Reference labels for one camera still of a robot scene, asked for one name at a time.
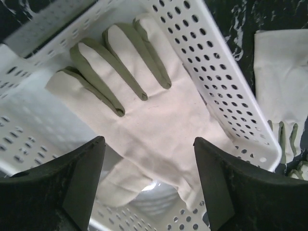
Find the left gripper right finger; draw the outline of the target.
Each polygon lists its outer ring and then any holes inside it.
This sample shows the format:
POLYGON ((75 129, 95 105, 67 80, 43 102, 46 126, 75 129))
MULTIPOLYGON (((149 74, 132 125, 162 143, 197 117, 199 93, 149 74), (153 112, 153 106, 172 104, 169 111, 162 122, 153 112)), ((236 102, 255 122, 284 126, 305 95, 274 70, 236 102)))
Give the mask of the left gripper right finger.
POLYGON ((307 230, 306 181, 256 167, 201 137, 194 152, 211 230, 307 230))

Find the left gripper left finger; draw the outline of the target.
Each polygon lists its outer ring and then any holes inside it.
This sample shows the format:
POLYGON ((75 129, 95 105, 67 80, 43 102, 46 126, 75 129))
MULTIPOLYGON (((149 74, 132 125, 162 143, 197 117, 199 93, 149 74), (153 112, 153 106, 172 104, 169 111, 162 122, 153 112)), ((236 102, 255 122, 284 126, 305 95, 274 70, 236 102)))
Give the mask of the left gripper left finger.
POLYGON ((38 167, 0 179, 2 231, 85 231, 105 154, 98 136, 38 167))

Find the white glove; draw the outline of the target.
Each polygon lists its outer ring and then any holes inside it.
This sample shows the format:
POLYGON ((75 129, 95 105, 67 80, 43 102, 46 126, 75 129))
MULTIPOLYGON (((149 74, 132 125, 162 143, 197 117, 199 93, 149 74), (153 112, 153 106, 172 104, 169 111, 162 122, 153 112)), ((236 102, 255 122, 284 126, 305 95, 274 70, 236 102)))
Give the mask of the white glove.
POLYGON ((287 165, 302 153, 308 117, 307 29, 256 32, 254 74, 257 102, 287 165))

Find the grey-palm glove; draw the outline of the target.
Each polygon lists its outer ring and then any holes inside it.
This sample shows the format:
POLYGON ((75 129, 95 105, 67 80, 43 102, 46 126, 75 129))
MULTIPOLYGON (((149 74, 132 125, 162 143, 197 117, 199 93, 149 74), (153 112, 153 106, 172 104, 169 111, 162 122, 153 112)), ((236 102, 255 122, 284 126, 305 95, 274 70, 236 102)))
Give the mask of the grey-palm glove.
POLYGON ((148 13, 108 27, 102 38, 84 38, 70 49, 79 75, 64 69, 46 85, 121 156, 100 181, 97 199, 124 206, 158 180, 194 210, 202 194, 195 138, 229 153, 235 151, 231 139, 148 13))

